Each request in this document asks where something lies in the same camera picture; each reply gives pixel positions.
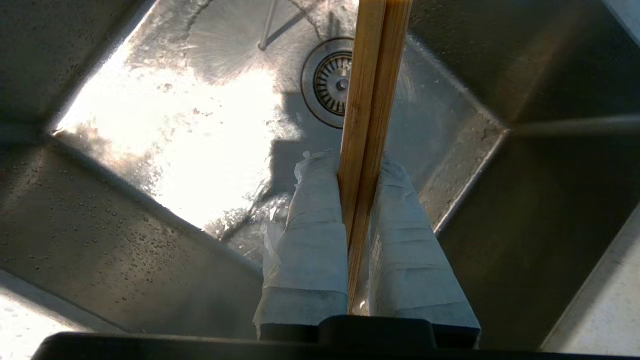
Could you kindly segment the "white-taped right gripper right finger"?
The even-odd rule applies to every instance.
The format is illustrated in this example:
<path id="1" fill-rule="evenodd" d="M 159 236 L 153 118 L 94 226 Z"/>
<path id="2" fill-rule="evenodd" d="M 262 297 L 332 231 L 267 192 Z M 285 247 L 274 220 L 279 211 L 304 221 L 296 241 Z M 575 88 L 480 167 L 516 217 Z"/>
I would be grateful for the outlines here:
<path id="1" fill-rule="evenodd" d="M 482 326 L 409 173 L 385 155 L 370 216 L 369 313 L 427 321 L 439 346 L 478 346 Z"/>

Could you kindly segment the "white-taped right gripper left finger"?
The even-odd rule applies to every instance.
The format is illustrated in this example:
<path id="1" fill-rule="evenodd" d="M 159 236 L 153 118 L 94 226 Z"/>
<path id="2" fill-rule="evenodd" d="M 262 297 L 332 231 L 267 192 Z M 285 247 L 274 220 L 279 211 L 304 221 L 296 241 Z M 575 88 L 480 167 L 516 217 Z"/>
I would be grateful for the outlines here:
<path id="1" fill-rule="evenodd" d="M 304 153 L 294 168 L 286 223 L 264 239 L 262 297 L 253 323 L 259 340 L 309 338 L 348 312 L 348 246 L 333 150 Z"/>

